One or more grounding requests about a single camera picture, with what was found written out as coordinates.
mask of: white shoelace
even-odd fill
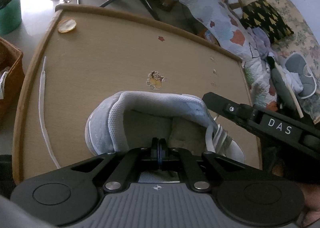
[[[44,57],[44,61],[43,61],[43,66],[42,66],[42,72],[40,75],[40,87],[39,87],[39,120],[40,120],[40,126],[41,126],[41,131],[42,131],[42,136],[44,138],[44,141],[47,145],[49,154],[51,159],[53,160],[54,164],[56,165],[57,168],[61,168],[61,166],[59,165],[51,144],[50,144],[50,140],[49,140],[49,136],[48,136],[48,132],[47,129],[45,128],[45,124],[44,124],[44,86],[45,86],[45,61],[46,61],[46,56]]]

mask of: heart pattern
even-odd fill
[[[244,38],[243,33],[240,30],[236,30],[235,32],[233,32],[233,37],[230,39],[230,41],[243,46],[245,38]]]

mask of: cartoon sticker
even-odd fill
[[[163,81],[164,77],[162,77],[159,72],[153,71],[148,75],[146,84],[149,86],[151,90],[161,89]]]

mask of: white floor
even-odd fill
[[[99,6],[105,0],[81,0],[83,4]],[[320,42],[320,0],[291,0],[299,9],[318,42]],[[46,31],[54,14],[54,7],[60,0],[21,0],[22,24],[18,29],[4,38],[24,52],[23,69],[26,72],[34,50]],[[117,0],[108,8],[128,11],[151,18],[139,0]],[[181,12],[181,6],[176,5],[170,12],[158,10],[163,22],[185,30],[190,30]],[[12,104],[6,116],[0,122],[0,154],[11,154],[13,125],[18,99]]]

